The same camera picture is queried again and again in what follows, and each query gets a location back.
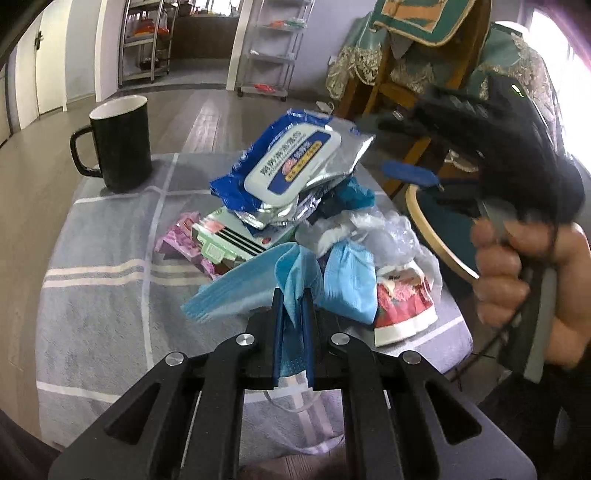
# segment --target plaid tablecloth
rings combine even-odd
[[[238,154],[167,154],[134,192],[112,194],[101,179],[84,179],[57,241],[41,291],[37,318],[37,388],[43,439],[69,445],[156,362],[171,351],[210,352],[244,331],[246,317],[202,325],[180,306],[210,281],[185,260],[155,254],[155,240],[180,212],[210,213],[221,201],[209,181],[227,173]],[[361,167],[360,183],[378,192]],[[382,351],[419,351],[447,371],[472,350],[472,337],[444,288],[439,320]],[[311,398],[305,374],[281,379],[271,393],[287,408]],[[322,453],[342,439],[340,392],[323,392],[308,410],[288,413],[262,392],[245,397],[241,463],[289,453]]]

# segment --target black mug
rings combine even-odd
[[[78,171],[87,177],[102,177],[113,192],[134,189],[152,173],[148,99],[131,95],[96,107],[90,125],[80,128],[70,138],[72,159]],[[76,148],[78,137],[92,132],[99,168],[87,168]]]

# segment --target metal shelf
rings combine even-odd
[[[274,88],[274,90],[272,92],[266,92],[265,90],[259,90],[254,85],[243,85],[242,87],[240,87],[240,90],[242,91],[242,93],[256,93],[257,95],[267,95],[267,96],[271,96],[271,97],[281,97],[281,98],[287,97],[287,90],[285,90],[281,86],[274,86],[274,85],[270,85],[270,86]]]
[[[303,27],[292,27],[291,25],[280,25],[278,27],[274,25],[257,25],[258,28],[264,28],[266,30],[277,30],[279,32],[289,32],[289,33],[303,33],[306,30],[306,26]]]
[[[293,65],[296,60],[290,59],[285,55],[268,55],[266,53],[253,53],[250,52],[248,56],[253,60],[260,60],[260,61],[268,61],[271,63],[285,63],[289,65]]]
[[[160,76],[160,75],[164,75],[166,74],[166,72],[168,71],[168,67],[164,66],[164,67],[158,67],[157,69],[154,70],[154,76]],[[124,82],[128,81],[128,80],[139,80],[139,79],[147,79],[150,78],[152,76],[152,72],[149,70],[147,72],[139,72],[139,73],[132,73],[130,75],[125,75],[123,77]]]
[[[168,40],[168,52],[165,55],[165,58],[158,58],[157,59],[157,42],[158,42],[158,28],[154,29],[153,34],[147,35],[139,35],[138,37],[126,37],[128,31],[128,22],[130,18],[137,16],[138,13],[142,11],[153,11],[156,13],[155,23],[156,25],[160,24],[160,20],[162,19],[163,12],[169,8],[174,7],[174,10],[168,14],[168,18],[170,19],[170,15],[172,15],[172,26],[170,28],[169,36],[167,36]],[[177,21],[177,14],[178,14],[178,4],[173,3],[172,0],[126,0],[125,3],[125,10],[123,21],[121,22],[121,32],[119,33],[119,69],[118,69],[118,84],[119,87],[123,86],[123,82],[128,80],[138,80],[138,79],[146,79],[149,78],[152,82],[158,75],[162,75],[164,73],[168,73],[170,71],[170,52],[173,48],[173,37],[174,37],[174,26],[176,25]],[[124,52],[127,52],[130,55],[132,52],[126,50],[130,47],[139,47],[137,49],[137,59],[135,61],[135,65],[139,70],[139,65],[142,62],[142,59],[148,59],[150,61],[150,69],[149,71],[141,71],[136,73],[125,74],[124,72]],[[160,65],[159,68],[156,68],[156,62],[159,61]]]
[[[302,39],[306,27],[308,26],[308,20],[310,14],[314,8],[316,0],[262,0],[258,9],[258,13],[253,18],[254,32],[250,35],[249,45],[246,49],[244,58],[246,60],[245,73],[243,75],[242,86],[238,88],[238,96],[243,96],[245,93],[256,93],[257,95],[266,95],[279,97],[283,102],[287,100],[287,92],[290,88],[291,79],[293,78],[294,70],[296,68],[296,60],[298,53],[300,52]],[[295,16],[300,26],[286,25],[285,23],[279,24],[263,24],[261,13],[266,9],[267,3],[269,4],[291,4],[297,5],[299,13]],[[265,15],[266,18],[273,18],[274,16]],[[274,35],[264,35],[264,31],[277,31],[282,33],[288,33],[289,42],[286,45],[285,53],[280,54],[267,54],[258,53],[259,49],[269,51],[270,48],[258,47],[260,41],[272,41],[275,43],[277,38]],[[269,63],[276,63],[281,65],[281,71],[277,72],[277,68],[273,68],[273,74],[278,73],[278,78],[273,78],[270,82],[255,82],[255,78],[252,75],[253,65],[255,61],[266,61]],[[263,83],[272,86],[274,90],[272,92],[266,92],[265,90],[259,90],[255,85]]]
[[[154,36],[152,34],[149,34],[149,36],[147,37],[129,37],[125,39],[125,42],[123,43],[123,48],[127,48],[127,47],[135,47],[137,45],[146,45],[148,43],[152,43],[154,41]]]
[[[173,2],[164,0],[164,6],[166,7],[177,7]],[[160,7],[160,0],[145,0],[144,2],[133,2],[129,5],[129,10],[143,10],[149,12],[151,10],[157,10]]]

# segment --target mug handle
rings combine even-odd
[[[74,160],[74,165],[82,175],[86,177],[102,177],[103,174],[100,172],[99,168],[85,167],[80,161],[80,157],[78,156],[76,140],[78,139],[78,137],[81,137],[82,135],[90,132],[92,132],[92,127],[90,125],[86,125],[85,127],[76,130],[72,134],[72,137],[70,138],[70,151],[72,152],[72,160]]]

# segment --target human hand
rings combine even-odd
[[[508,322],[530,291],[528,284],[518,278],[521,260],[517,252],[527,257],[546,256],[552,227],[505,222],[505,230],[510,246],[498,242],[489,220],[479,220],[471,231],[480,272],[474,283],[478,317],[493,327]],[[552,260],[557,265],[558,292],[545,357],[548,363],[574,368],[591,339],[591,252],[578,225],[559,228]]]

